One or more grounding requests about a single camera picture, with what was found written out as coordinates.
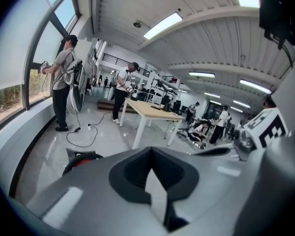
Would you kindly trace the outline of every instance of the wooden board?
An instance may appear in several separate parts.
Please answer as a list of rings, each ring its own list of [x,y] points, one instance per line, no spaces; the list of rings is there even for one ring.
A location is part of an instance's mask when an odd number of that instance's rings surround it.
[[[145,117],[148,118],[159,118],[159,119],[167,119],[167,120],[182,120],[183,117],[176,116],[176,114],[172,112],[166,112],[163,110],[158,110],[152,108],[151,106],[158,107],[156,104],[147,103],[145,101],[134,101],[130,99],[126,99],[127,103],[137,112],[140,112]]]

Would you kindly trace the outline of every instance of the gray t-shirt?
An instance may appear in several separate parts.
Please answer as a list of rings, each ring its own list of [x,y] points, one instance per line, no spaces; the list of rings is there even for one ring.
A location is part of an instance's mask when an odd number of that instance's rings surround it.
[[[54,62],[54,64],[57,64],[60,66],[55,72],[54,81],[56,81],[56,83],[54,84],[53,90],[63,89],[66,86],[68,86],[68,84],[64,82],[64,76],[65,76],[64,71],[67,70],[68,66],[73,62],[73,54],[71,51],[72,51],[72,48],[61,51]]]

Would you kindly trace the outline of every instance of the black cap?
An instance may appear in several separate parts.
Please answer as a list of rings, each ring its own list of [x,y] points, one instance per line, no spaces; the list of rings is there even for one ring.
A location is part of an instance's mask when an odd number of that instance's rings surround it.
[[[71,40],[71,44],[73,47],[75,47],[78,43],[78,38],[76,35],[69,35],[63,39],[64,42],[68,40]]]
[[[138,63],[136,63],[136,62],[132,62],[132,64],[133,64],[133,66],[134,66],[134,68],[135,68],[136,70],[139,69],[139,64],[138,64]]]

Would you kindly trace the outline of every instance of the white floor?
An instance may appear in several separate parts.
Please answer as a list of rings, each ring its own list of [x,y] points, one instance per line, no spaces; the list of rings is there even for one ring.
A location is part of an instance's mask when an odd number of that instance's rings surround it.
[[[89,145],[96,131],[92,133],[87,130],[88,123],[98,123],[105,112],[100,112],[94,103],[85,103],[83,110],[78,114],[81,123],[81,130],[78,133],[69,135],[69,140],[81,146]],[[31,151],[24,169],[21,173],[16,191],[16,199],[25,204],[33,195],[61,177],[64,167],[68,164],[68,156],[65,148],[72,148],[78,151],[95,150],[96,153],[107,157],[125,150],[132,149],[136,136],[136,128],[139,126],[141,117],[137,114],[126,114],[123,127],[112,122],[111,114],[104,116],[102,122],[97,126],[98,134],[95,142],[88,148],[80,148],[71,145],[66,140],[66,132],[56,132],[56,122],[52,123],[44,132]],[[75,115],[67,114],[67,123],[70,131],[78,127]],[[139,147],[149,146],[167,147],[167,142],[175,126],[169,121],[153,121],[151,127],[146,125]],[[165,130],[170,124],[166,139]],[[196,153],[184,140],[175,137],[169,148],[184,153]]]

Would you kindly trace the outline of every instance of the floor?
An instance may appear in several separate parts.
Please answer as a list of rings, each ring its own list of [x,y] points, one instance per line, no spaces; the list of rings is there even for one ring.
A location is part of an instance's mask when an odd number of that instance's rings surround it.
[[[93,128],[91,132],[88,131],[87,124],[98,123],[105,114],[105,112],[97,110],[96,102],[99,97],[107,96],[108,91],[108,88],[98,88],[91,95],[86,95],[85,105],[78,114],[81,130],[68,136],[70,142],[80,146],[91,144],[96,131]],[[102,122],[97,126],[98,134],[94,143],[88,148],[70,144],[66,140],[66,132],[59,133],[55,131],[57,124],[54,121],[38,140],[25,163],[17,186],[16,199],[26,205],[35,193],[43,190],[61,177],[64,167],[68,164],[65,148],[78,151],[95,150],[96,153],[104,157],[132,149],[140,119],[141,117],[138,114],[126,113],[123,127],[119,127],[119,125],[112,122],[111,113],[106,114]],[[79,126],[76,115],[67,114],[67,123],[70,130],[74,130]],[[174,124],[172,122],[165,120],[153,121],[151,127],[146,125],[139,147],[167,147],[173,128]],[[169,148],[191,154],[198,151],[193,145],[178,137],[173,140]],[[155,189],[158,189],[158,191],[154,193],[153,206],[155,207],[155,213],[161,218],[164,209],[160,204],[165,203],[163,201],[166,198],[166,192],[162,190],[157,178],[151,172],[147,181],[147,192],[152,193]]]

